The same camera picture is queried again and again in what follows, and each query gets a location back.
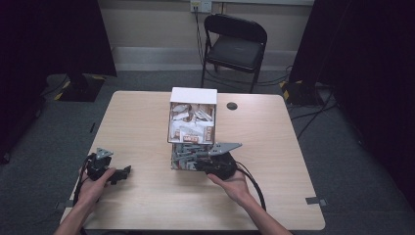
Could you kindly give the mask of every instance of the white cardboard box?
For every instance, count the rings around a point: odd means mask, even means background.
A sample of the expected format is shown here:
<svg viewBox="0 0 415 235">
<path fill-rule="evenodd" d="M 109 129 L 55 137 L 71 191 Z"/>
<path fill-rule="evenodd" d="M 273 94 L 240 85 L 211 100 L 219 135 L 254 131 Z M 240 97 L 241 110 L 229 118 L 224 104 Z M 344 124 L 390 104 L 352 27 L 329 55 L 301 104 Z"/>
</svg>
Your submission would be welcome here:
<svg viewBox="0 0 415 235">
<path fill-rule="evenodd" d="M 216 104 L 216 89 L 173 87 L 167 141 L 213 144 Z"/>
</svg>

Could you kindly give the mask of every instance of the box flap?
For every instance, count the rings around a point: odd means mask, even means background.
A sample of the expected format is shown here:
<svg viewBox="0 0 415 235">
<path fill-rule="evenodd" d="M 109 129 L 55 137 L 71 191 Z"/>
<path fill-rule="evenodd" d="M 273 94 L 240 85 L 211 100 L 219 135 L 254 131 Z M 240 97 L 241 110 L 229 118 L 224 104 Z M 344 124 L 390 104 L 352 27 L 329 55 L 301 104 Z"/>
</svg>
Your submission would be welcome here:
<svg viewBox="0 0 415 235">
<path fill-rule="evenodd" d="M 217 90 L 204 88 L 173 87 L 170 102 L 216 105 Z"/>
</svg>

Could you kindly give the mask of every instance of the chair backrest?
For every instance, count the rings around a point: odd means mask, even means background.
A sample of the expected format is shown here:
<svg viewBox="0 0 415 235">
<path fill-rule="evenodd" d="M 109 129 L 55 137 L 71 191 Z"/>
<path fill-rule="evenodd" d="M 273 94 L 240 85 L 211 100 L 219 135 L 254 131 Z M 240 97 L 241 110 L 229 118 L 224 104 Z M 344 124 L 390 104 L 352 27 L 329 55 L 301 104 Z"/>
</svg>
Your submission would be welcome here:
<svg viewBox="0 0 415 235">
<path fill-rule="evenodd" d="M 265 29 L 258 23 L 222 14 L 207 16 L 205 31 L 207 37 L 209 32 L 214 32 L 263 44 L 266 44 L 267 40 Z"/>
</svg>

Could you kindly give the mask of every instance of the black round object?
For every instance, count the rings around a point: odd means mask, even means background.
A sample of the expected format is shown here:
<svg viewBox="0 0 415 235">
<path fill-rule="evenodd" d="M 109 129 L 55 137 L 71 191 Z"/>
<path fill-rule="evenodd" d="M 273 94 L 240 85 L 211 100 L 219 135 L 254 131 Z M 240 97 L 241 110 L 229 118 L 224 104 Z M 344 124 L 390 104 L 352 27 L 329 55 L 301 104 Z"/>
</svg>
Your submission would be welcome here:
<svg viewBox="0 0 415 235">
<path fill-rule="evenodd" d="M 236 109 L 238 109 L 238 105 L 237 105 L 236 103 L 233 103 L 233 102 L 229 102 L 229 103 L 226 105 L 226 107 L 227 107 L 229 110 L 236 110 Z"/>
</svg>

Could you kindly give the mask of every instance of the hand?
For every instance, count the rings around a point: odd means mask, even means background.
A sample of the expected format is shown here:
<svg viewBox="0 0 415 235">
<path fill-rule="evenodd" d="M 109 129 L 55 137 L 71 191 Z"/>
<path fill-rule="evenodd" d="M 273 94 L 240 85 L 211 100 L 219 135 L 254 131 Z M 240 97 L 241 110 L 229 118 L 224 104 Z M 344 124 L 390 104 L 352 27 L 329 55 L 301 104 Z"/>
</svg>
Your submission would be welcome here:
<svg viewBox="0 0 415 235">
<path fill-rule="evenodd" d="M 115 168 L 109 168 L 96 181 L 88 178 L 88 175 L 85 172 L 83 173 L 82 180 L 84 181 L 80 188 L 77 204 L 85 206 L 88 209 L 88 214 L 94 211 L 96 202 L 103 194 L 104 188 L 107 187 L 107 180 L 114 173 Z"/>
<path fill-rule="evenodd" d="M 221 180 L 219 177 L 211 173 L 208 174 L 207 177 L 213 183 L 222 187 L 229 198 L 235 201 L 239 206 L 242 206 L 245 199 L 252 196 L 248 188 L 245 175 L 239 170 L 237 170 L 232 177 L 226 180 Z"/>
</svg>

